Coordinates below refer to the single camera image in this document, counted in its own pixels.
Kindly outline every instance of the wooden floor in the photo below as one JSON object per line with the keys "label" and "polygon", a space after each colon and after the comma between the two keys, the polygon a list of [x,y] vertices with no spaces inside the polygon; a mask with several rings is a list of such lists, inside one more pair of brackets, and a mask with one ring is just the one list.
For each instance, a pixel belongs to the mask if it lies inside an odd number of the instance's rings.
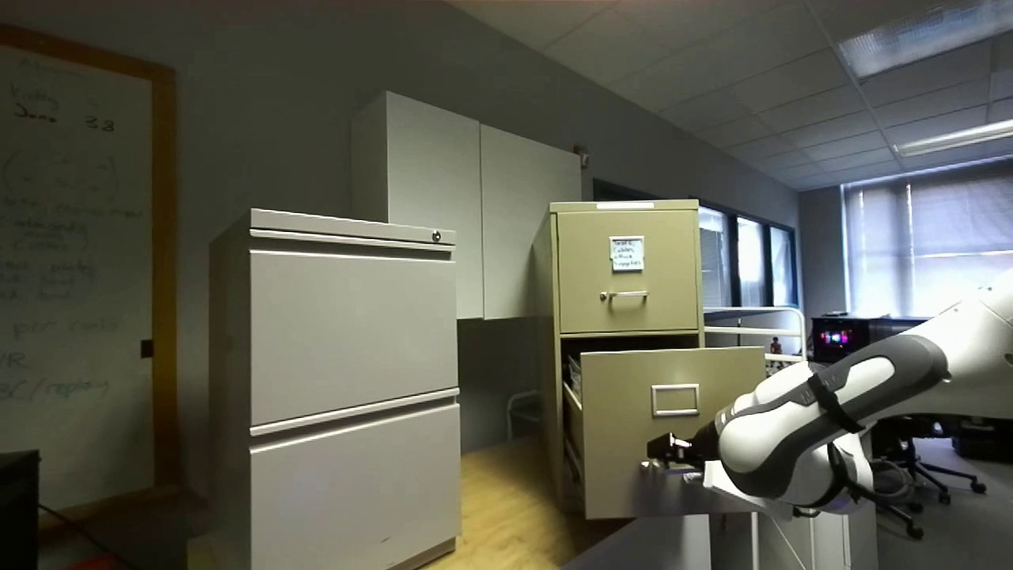
{"label": "wooden floor", "polygon": [[619,529],[556,509],[537,438],[462,462],[462,536],[431,570],[551,570]]}

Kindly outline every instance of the wall cabinet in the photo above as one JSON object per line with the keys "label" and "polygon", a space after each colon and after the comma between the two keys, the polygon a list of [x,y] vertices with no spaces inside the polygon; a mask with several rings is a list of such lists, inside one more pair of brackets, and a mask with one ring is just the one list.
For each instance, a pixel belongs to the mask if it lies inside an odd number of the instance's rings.
{"label": "wall cabinet", "polygon": [[455,230],[455,316],[533,314],[529,253],[554,200],[580,200],[580,159],[384,93],[355,116],[350,215]]}

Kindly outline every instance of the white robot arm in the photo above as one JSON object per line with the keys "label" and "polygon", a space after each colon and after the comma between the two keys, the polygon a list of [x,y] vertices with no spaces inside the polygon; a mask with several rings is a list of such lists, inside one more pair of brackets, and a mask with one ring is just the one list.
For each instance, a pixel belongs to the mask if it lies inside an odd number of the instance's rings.
{"label": "white robot arm", "polygon": [[871,488],[855,435],[903,411],[1013,417],[1013,273],[829,366],[766,377],[679,453],[695,464],[717,460],[714,488],[756,507],[849,509],[846,488]]}

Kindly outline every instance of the black box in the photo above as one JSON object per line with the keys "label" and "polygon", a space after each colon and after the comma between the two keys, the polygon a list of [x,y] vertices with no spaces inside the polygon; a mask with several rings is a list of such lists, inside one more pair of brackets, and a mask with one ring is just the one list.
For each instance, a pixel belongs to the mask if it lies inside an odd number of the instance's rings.
{"label": "black box", "polygon": [[0,566],[37,566],[37,453],[0,453]]}

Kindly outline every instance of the office chair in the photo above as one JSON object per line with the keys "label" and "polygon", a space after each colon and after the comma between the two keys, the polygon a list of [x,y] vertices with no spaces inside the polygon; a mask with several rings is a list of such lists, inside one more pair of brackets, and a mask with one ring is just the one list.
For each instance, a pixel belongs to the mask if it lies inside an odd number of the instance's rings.
{"label": "office chair", "polygon": [[903,464],[913,482],[924,479],[926,484],[933,484],[941,504],[948,504],[948,488],[936,475],[965,479],[974,494],[984,494],[988,488],[978,475],[920,462],[914,438],[941,438],[936,422],[941,417],[929,415],[898,415],[877,422],[874,457]]}
{"label": "office chair", "polygon": [[[890,473],[906,473],[913,488],[918,482],[926,482],[936,490],[941,504],[948,504],[948,488],[936,475],[965,479],[974,494],[984,494],[988,488],[978,475],[958,473],[958,469],[944,469],[933,462],[920,462],[920,457],[914,451],[914,438],[941,438],[936,423],[941,423],[941,417],[929,417],[929,415],[898,415],[898,417],[877,422],[871,427],[871,451],[874,451],[877,479],[882,479]],[[924,533],[914,525],[914,513],[920,513],[920,504],[914,500],[913,488],[903,494],[874,490],[871,500],[879,509],[903,519],[913,539],[920,539]]]}

